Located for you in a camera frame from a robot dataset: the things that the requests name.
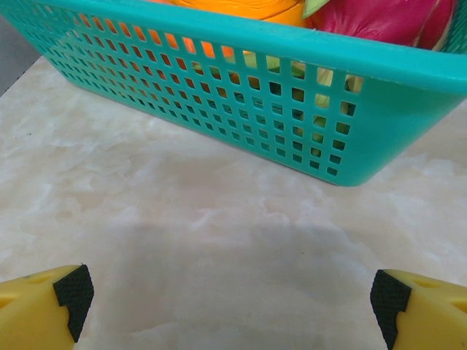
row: white marble surface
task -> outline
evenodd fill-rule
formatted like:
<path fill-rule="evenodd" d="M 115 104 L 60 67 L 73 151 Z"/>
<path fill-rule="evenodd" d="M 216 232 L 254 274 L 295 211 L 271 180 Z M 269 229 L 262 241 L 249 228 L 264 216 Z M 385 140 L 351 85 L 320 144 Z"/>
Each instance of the white marble surface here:
<path fill-rule="evenodd" d="M 0 280 L 86 263 L 79 350 L 386 349 L 378 268 L 467 284 L 467 106 L 340 188 L 79 90 L 0 98 Z"/>

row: red fruit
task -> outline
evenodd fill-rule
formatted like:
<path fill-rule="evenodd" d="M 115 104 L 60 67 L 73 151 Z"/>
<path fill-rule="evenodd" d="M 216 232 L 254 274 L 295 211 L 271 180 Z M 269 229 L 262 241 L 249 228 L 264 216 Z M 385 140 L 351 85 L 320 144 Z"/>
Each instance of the red fruit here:
<path fill-rule="evenodd" d="M 330 0 L 307 26 L 335 34 L 437 49 L 445 36 L 457 0 Z"/>

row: marble countertop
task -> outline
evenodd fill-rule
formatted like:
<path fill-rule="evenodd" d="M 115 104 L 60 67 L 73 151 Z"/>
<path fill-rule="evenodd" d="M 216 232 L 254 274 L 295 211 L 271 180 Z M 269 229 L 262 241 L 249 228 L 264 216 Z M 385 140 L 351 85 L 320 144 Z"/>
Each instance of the marble countertop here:
<path fill-rule="evenodd" d="M 386 349 L 379 268 L 467 285 L 467 105 L 334 187 L 70 85 L 0 98 L 0 281 L 85 263 L 78 350 Z"/>

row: teal plastic basket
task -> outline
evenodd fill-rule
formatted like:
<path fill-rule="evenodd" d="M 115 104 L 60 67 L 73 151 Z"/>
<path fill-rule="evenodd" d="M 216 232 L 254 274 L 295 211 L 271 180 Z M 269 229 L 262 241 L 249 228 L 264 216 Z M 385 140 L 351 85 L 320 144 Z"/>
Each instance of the teal plastic basket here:
<path fill-rule="evenodd" d="M 337 185 L 365 182 L 467 96 L 467 0 L 444 52 L 142 0 L 0 12 L 73 84 Z"/>

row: basket rim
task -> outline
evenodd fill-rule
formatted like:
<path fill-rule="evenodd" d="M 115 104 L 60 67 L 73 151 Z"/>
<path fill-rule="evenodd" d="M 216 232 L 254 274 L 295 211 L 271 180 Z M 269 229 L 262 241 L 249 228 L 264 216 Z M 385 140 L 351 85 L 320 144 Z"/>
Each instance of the basket rim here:
<path fill-rule="evenodd" d="M 362 77 L 440 93 L 467 95 L 465 54 L 433 52 L 145 0 L 32 1 L 98 18 L 135 25 L 137 21 L 138 26 L 167 33 L 190 33 L 193 39 L 226 46 L 238 47 L 242 43 L 243 50 L 341 69 Z M 193 20 L 201 15 L 203 20 Z M 222 23 L 222 31 L 218 30 L 216 23 Z"/>

